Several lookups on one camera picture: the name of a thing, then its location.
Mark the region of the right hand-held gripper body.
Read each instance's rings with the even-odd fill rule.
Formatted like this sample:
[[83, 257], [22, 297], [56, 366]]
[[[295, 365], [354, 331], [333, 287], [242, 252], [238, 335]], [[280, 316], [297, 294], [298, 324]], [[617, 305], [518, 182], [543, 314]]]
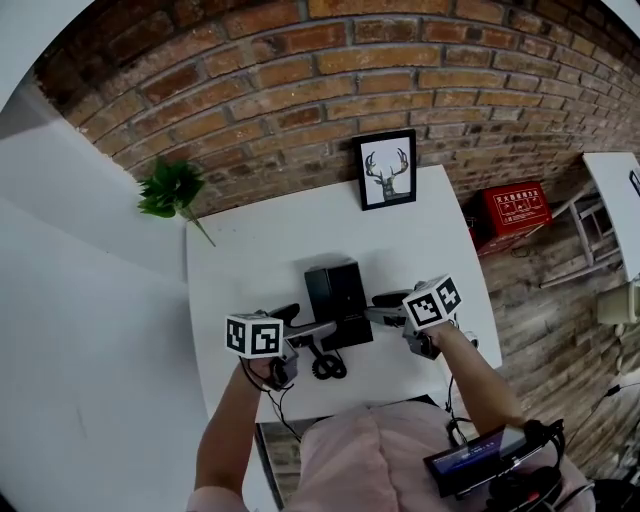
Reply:
[[433, 345], [426, 329], [451, 322], [461, 304], [462, 297], [450, 274], [418, 282], [402, 301], [407, 318], [403, 337], [410, 350], [429, 360], [437, 359], [440, 349]]

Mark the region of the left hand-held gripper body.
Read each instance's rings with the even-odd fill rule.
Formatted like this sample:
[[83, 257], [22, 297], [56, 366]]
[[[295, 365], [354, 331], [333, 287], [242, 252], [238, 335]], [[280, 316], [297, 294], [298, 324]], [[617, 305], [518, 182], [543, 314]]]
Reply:
[[265, 313], [225, 317], [225, 347], [246, 360], [269, 359], [265, 384], [284, 391], [297, 376], [298, 353], [284, 337], [284, 322]]

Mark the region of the black box device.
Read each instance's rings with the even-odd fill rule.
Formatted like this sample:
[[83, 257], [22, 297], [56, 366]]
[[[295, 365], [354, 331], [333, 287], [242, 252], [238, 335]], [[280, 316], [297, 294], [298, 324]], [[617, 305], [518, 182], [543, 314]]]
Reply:
[[335, 332], [321, 341], [324, 351], [373, 341], [370, 321], [364, 315], [367, 301], [356, 261], [312, 268], [304, 277], [315, 320], [336, 324]]

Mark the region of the person's right forearm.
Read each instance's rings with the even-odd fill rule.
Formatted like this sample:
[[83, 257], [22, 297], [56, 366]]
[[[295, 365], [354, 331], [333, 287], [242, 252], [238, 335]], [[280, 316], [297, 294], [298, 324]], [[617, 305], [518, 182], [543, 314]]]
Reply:
[[516, 394], [457, 327], [443, 322], [426, 332], [441, 351], [480, 435], [505, 425], [521, 427], [526, 422]]

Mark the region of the person's left forearm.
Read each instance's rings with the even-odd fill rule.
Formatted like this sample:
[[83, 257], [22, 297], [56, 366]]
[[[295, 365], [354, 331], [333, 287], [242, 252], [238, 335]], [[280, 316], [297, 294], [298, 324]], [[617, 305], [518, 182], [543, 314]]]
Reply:
[[194, 489], [219, 487], [242, 497], [262, 390], [241, 360], [200, 441]]

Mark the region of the white desk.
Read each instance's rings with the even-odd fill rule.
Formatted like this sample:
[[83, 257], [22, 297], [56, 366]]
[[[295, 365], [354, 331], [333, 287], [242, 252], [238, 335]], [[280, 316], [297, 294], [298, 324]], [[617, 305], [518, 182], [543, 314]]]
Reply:
[[[442, 166], [417, 172], [414, 202], [363, 210], [356, 182], [290, 194], [206, 217], [189, 228], [187, 267], [196, 360], [206, 408], [214, 412], [237, 364], [225, 347], [225, 318], [291, 303], [313, 312], [305, 272], [354, 260], [367, 296], [409, 289], [448, 274], [461, 294], [457, 317], [493, 367], [502, 363], [482, 269]], [[345, 348], [343, 379], [316, 379], [303, 351], [283, 403], [287, 420], [331, 416], [364, 404], [420, 395], [443, 401], [443, 360], [414, 355], [398, 330], [373, 327], [371, 342]]]

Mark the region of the red fire extinguisher box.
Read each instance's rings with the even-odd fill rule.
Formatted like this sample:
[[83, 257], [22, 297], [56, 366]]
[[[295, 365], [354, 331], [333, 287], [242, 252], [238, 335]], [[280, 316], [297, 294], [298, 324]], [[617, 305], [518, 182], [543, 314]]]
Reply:
[[479, 257], [502, 252], [552, 221], [542, 186], [535, 181], [482, 189], [464, 215]]

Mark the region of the black framed deer picture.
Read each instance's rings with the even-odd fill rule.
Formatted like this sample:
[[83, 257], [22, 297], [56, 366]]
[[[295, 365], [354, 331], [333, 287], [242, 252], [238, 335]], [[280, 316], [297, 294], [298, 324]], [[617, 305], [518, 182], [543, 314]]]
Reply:
[[351, 140], [363, 211], [416, 201], [416, 131], [404, 129]]

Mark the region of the person's pink shirt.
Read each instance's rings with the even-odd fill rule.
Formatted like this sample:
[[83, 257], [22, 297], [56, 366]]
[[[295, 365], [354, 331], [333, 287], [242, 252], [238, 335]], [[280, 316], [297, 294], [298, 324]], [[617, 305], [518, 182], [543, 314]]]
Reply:
[[282, 512], [482, 512], [488, 486], [440, 496], [424, 458], [447, 448], [449, 417], [406, 401], [321, 420], [300, 447], [299, 485]]

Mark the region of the black chest-mounted screen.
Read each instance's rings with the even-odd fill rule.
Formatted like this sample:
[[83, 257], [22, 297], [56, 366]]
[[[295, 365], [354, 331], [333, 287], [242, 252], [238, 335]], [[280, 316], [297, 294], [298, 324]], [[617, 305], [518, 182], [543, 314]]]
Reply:
[[465, 495], [516, 468], [547, 441], [543, 434], [504, 426], [468, 443], [426, 457], [423, 463], [441, 497]]

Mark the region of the green plant sprig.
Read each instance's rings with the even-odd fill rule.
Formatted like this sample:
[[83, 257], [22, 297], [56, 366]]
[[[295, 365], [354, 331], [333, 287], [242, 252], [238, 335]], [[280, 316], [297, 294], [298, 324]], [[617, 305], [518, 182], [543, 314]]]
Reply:
[[198, 220], [191, 205], [205, 185], [199, 170], [186, 161], [167, 163], [158, 158], [153, 173], [139, 180], [138, 210], [158, 218], [181, 216], [191, 222], [215, 247], [216, 244]]

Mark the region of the cream plastic chair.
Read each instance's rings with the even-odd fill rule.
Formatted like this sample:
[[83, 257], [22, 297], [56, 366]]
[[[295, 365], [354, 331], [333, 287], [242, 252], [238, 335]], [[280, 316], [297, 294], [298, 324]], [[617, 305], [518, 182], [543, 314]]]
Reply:
[[596, 302], [596, 317], [603, 325], [640, 322], [640, 281], [600, 293]]

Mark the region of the white table with slanted legs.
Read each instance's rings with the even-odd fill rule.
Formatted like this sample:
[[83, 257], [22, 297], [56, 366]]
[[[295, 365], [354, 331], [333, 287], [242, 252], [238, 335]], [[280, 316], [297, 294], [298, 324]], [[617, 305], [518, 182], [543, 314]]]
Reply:
[[[634, 170], [640, 177], [640, 162], [631, 152], [585, 153], [582, 160], [590, 178], [567, 201], [552, 211], [552, 218], [568, 213], [574, 223], [585, 257], [585, 265], [573, 272], [542, 282], [546, 289], [622, 264], [625, 279], [640, 279], [640, 197], [629, 181]], [[604, 211], [610, 228], [592, 242], [585, 228], [587, 219]]]

